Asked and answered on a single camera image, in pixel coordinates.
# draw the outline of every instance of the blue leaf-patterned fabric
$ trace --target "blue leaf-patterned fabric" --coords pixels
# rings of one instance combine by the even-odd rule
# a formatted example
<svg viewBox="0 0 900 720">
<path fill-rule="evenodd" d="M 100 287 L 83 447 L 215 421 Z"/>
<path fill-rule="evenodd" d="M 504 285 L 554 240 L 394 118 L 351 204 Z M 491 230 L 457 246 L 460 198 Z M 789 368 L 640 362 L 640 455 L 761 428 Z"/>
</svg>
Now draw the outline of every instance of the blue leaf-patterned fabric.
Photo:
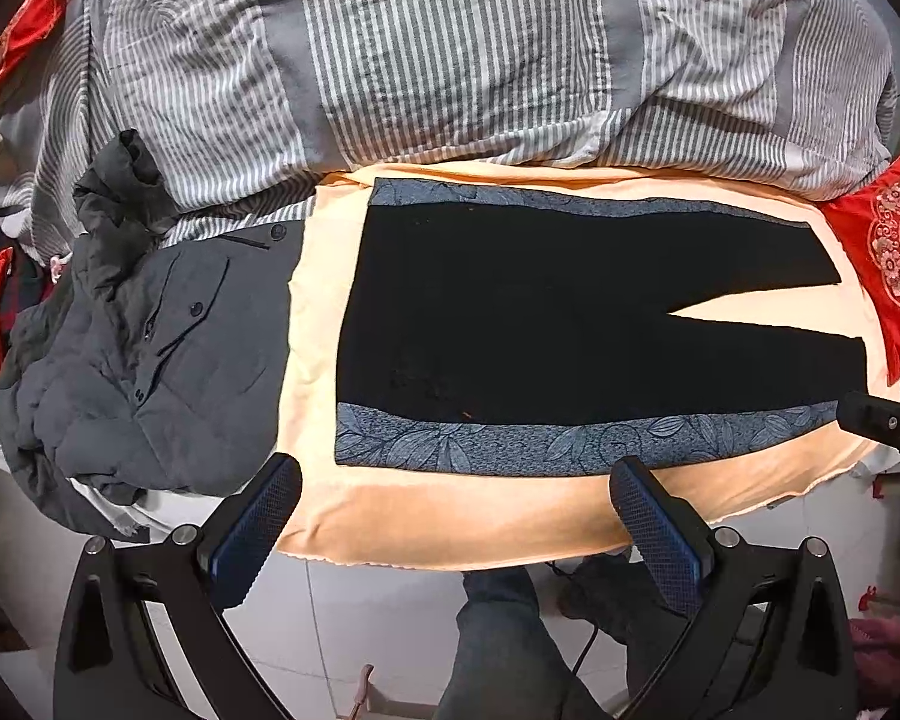
<svg viewBox="0 0 900 720">
<path fill-rule="evenodd" d="M 407 206 L 435 202 L 472 203 L 475 205 L 517 206 L 543 211 L 561 211 L 580 217 L 629 218 L 648 214 L 725 214 L 732 217 L 753 218 L 785 227 L 807 227 L 803 221 L 770 217 L 736 205 L 710 200 L 682 200 L 678 197 L 641 197 L 639 200 L 607 202 L 576 194 L 556 191 L 514 189 L 514 187 L 476 186 L 453 181 L 432 181 L 423 178 L 377 178 L 373 182 L 370 205 Z"/>
<path fill-rule="evenodd" d="M 695 413 L 595 425 L 419 422 L 337 405 L 336 461 L 343 466 L 479 476 L 590 476 L 638 455 L 652 469 L 746 455 L 836 418 L 837 402 L 779 412 Z"/>
</svg>

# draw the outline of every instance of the black metal bracket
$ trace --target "black metal bracket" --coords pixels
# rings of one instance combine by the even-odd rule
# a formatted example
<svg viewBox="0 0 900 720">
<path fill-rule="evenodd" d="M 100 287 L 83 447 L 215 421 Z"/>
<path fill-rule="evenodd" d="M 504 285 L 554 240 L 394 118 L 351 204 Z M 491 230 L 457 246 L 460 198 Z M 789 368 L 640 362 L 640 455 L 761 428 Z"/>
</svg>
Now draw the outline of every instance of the black metal bracket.
<svg viewBox="0 0 900 720">
<path fill-rule="evenodd" d="M 731 528 L 711 531 L 636 458 L 618 461 L 610 485 L 617 511 L 664 598 L 686 604 L 696 590 L 700 599 L 687 610 L 692 621 L 683 636 L 634 697 L 624 720 L 856 716 L 847 609 L 821 538 L 782 549 L 748 544 Z M 693 567 L 701 555 L 712 559 L 709 570 Z M 711 693 L 746 609 L 762 603 L 767 610 L 746 675 L 730 697 Z"/>
<path fill-rule="evenodd" d="M 218 717 L 293 720 L 221 617 L 250 590 L 300 498 L 299 464 L 274 455 L 204 527 L 161 544 L 87 542 L 56 655 L 55 720 L 193 720 L 146 612 L 165 605 L 194 675 Z"/>
<path fill-rule="evenodd" d="M 865 392 L 848 392 L 837 404 L 837 424 L 900 452 L 900 403 Z"/>
</svg>

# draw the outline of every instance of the gray jacket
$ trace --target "gray jacket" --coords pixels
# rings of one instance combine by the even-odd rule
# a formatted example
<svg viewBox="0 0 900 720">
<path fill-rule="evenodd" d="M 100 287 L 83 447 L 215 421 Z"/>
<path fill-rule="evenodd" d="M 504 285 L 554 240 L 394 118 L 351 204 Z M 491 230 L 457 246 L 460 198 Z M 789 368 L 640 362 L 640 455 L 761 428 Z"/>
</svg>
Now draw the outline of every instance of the gray jacket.
<svg viewBox="0 0 900 720">
<path fill-rule="evenodd" d="M 87 233 L 50 299 L 17 319 L 0 442 L 45 514 L 113 536 L 69 478 L 122 505 L 144 490 L 228 495 L 271 453 L 303 222 L 154 250 L 173 204 L 134 130 L 74 199 Z"/>
</svg>

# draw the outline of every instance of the black pants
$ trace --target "black pants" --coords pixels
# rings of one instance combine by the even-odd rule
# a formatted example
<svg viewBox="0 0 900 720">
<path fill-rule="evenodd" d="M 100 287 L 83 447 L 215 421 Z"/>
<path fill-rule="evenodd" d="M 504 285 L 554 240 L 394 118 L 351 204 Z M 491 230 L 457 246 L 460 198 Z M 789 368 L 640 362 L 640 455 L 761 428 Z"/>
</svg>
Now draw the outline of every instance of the black pants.
<svg viewBox="0 0 900 720">
<path fill-rule="evenodd" d="M 733 209 L 582 215 L 533 207 L 551 193 L 498 188 L 467 189 L 523 204 L 437 201 L 458 189 L 432 181 L 389 192 L 415 183 L 428 202 L 368 209 L 338 353 L 343 403 L 581 425 L 781 410 L 866 386 L 859 338 L 671 316 L 720 295 L 839 283 L 805 224 Z"/>
</svg>

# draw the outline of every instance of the striped bedding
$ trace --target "striped bedding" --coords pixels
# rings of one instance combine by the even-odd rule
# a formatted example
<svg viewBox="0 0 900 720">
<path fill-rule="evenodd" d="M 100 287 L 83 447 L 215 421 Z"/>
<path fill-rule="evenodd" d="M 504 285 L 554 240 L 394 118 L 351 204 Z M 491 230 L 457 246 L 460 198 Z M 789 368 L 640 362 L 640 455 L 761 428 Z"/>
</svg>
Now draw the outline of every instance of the striped bedding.
<svg viewBox="0 0 900 720">
<path fill-rule="evenodd" d="M 8 233 L 79 234 L 74 180 L 138 129 L 163 245 L 304 218 L 333 170 L 487 159 L 677 167 L 825 200 L 888 163 L 865 0 L 70 0 L 0 99 Z"/>
</svg>

